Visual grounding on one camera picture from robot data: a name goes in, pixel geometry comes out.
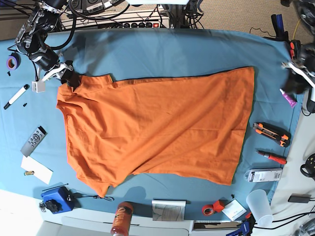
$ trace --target orange box cutter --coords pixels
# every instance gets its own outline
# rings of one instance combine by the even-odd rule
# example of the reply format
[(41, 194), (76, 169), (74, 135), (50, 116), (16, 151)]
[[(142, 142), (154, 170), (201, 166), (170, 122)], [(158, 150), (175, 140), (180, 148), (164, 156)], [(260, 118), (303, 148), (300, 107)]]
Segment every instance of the orange box cutter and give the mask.
[(282, 147), (287, 147), (290, 144), (289, 136), (290, 134), (286, 131), (282, 131), (280, 128), (277, 128), (273, 125), (257, 122), (254, 123), (254, 130), (258, 134), (262, 134), (272, 140), (274, 140), (277, 144)]

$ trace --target plastic cup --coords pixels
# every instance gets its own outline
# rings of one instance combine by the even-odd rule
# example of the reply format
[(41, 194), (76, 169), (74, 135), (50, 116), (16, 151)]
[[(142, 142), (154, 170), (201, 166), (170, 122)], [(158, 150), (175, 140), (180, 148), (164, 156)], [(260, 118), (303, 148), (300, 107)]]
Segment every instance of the plastic cup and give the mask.
[(274, 217), (267, 198), (267, 194), (262, 189), (252, 191), (246, 198), (246, 203), (250, 208), (258, 226), (268, 227), (271, 225)]

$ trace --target red tape roll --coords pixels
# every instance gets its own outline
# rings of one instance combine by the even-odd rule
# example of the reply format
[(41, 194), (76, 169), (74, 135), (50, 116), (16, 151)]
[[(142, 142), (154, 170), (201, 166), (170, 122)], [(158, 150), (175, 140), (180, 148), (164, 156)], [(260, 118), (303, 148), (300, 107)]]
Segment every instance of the red tape roll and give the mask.
[(213, 209), (213, 205), (204, 205), (202, 207), (202, 214), (205, 216), (209, 216), (215, 213), (215, 210)]

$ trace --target blue tablecloth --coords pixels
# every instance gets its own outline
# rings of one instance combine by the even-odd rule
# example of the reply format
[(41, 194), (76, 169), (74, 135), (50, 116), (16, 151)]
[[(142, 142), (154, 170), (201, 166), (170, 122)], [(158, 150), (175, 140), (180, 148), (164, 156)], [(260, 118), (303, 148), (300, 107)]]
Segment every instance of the blue tablecloth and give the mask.
[[(68, 33), (50, 34), (46, 43), (57, 46), (67, 37)], [(50, 186), (69, 183), (68, 188), (73, 192), (94, 195), (95, 192), (79, 181), (67, 164), (63, 116), (56, 109), (59, 81), (48, 81), (44, 93), (30, 89), (9, 109), (3, 109), (21, 86), (34, 80), (33, 65), (23, 55), (20, 67), (11, 72), (10, 77), (7, 75), (5, 62), (10, 52), (6, 48), (12, 44), (13, 40), (0, 42), (0, 188), (40, 198), (41, 190), (49, 187), (34, 176), (24, 176), (20, 167), (20, 149), (41, 125), (48, 134), (31, 157), (54, 171)], [(111, 73), (115, 80), (196, 76), (243, 66), (255, 68), (252, 114), (231, 186), (176, 175), (140, 174), (128, 177), (115, 189), (109, 189), (109, 196), (115, 201), (83, 198), (79, 200), (81, 207), (115, 212), (120, 202), (131, 201), (135, 205), (135, 214), (151, 217), (153, 198), (179, 199), (187, 200), (185, 219), (228, 220), (222, 213), (205, 217), (201, 208), (218, 199), (228, 203), (233, 194), (248, 209), (246, 196), (259, 188), (266, 190), (269, 199), (272, 198), (276, 182), (248, 183), (243, 175), (252, 168), (280, 166), (256, 154), (254, 150), (257, 148), (284, 156), (289, 150), (256, 134), (252, 129), (254, 122), (277, 125), (292, 135), (295, 132), (302, 97), (297, 97), (299, 103), (292, 109), (279, 92), (288, 75), (287, 70), (281, 69), (281, 62), (289, 60), (284, 43), (247, 33), (219, 30), (83, 30), (75, 33), (71, 43), (63, 49), (61, 60), (66, 59), (74, 61), (74, 68), (79, 73), (93, 76)]]

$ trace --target spray can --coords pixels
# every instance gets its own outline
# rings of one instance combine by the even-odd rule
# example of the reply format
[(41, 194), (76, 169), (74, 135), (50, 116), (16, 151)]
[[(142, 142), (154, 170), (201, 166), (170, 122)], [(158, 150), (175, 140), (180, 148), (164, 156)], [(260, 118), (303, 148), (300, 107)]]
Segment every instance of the spray can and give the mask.
[(128, 202), (120, 203), (117, 207), (113, 227), (110, 231), (112, 236), (128, 236), (133, 207)]

